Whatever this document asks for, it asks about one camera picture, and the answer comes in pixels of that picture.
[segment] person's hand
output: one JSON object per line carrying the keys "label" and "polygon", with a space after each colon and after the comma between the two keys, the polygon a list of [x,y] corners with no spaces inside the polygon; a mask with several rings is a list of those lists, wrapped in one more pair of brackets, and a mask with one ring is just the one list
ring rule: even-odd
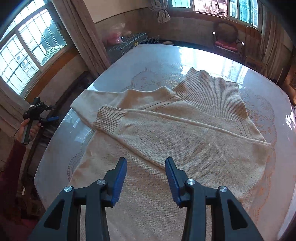
{"label": "person's hand", "polygon": [[[21,123],[20,128],[19,128],[19,130],[17,132],[17,138],[16,138],[16,140],[18,142],[22,141],[22,135],[24,133],[25,126],[29,123],[29,121],[30,121],[30,119],[26,119]],[[38,123],[37,125],[31,127],[31,129],[30,129],[30,140],[34,139],[35,135],[37,134],[37,132],[40,129],[40,126],[41,126],[41,124]]]}

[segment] window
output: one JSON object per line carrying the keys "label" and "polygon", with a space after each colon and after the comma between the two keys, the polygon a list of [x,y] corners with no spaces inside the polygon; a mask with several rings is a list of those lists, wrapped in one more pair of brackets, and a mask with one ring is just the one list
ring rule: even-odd
{"label": "window", "polygon": [[71,43],[51,3],[31,1],[11,22],[0,40],[0,76],[25,96]]}
{"label": "window", "polygon": [[206,12],[244,22],[256,28],[259,25],[257,0],[171,0],[171,3],[170,7],[175,10]]}

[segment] metal screw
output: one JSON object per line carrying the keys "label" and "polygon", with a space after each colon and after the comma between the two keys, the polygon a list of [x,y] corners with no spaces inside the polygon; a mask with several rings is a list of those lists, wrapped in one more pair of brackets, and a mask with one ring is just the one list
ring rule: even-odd
{"label": "metal screw", "polygon": [[195,180],[193,180],[193,179],[188,179],[188,180],[187,180],[187,184],[189,184],[189,185],[194,185],[194,184],[195,184]]}
{"label": "metal screw", "polygon": [[227,192],[227,187],[225,186],[221,186],[219,189],[221,192]]}
{"label": "metal screw", "polygon": [[64,191],[65,192],[70,192],[70,191],[72,191],[72,187],[71,186],[66,186],[65,188],[64,188]]}
{"label": "metal screw", "polygon": [[104,185],[106,183],[106,181],[104,179],[99,179],[96,182],[98,185]]}

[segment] ribbed cuff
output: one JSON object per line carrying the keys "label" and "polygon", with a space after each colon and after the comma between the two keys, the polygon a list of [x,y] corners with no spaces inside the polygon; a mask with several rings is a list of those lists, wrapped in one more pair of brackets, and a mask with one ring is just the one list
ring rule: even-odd
{"label": "ribbed cuff", "polygon": [[124,109],[103,105],[98,111],[94,127],[107,134],[113,134],[126,112],[127,110]]}
{"label": "ribbed cuff", "polygon": [[248,118],[238,84],[211,77],[204,70],[191,68],[172,91],[179,100],[209,115],[236,121]]}

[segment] ribbed collar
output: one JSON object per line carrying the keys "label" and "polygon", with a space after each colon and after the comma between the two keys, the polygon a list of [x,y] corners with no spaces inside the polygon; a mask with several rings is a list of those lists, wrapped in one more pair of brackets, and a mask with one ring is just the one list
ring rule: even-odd
{"label": "ribbed collar", "polygon": [[211,77],[204,70],[191,68],[170,92],[209,115],[238,121],[248,118],[238,84]]}

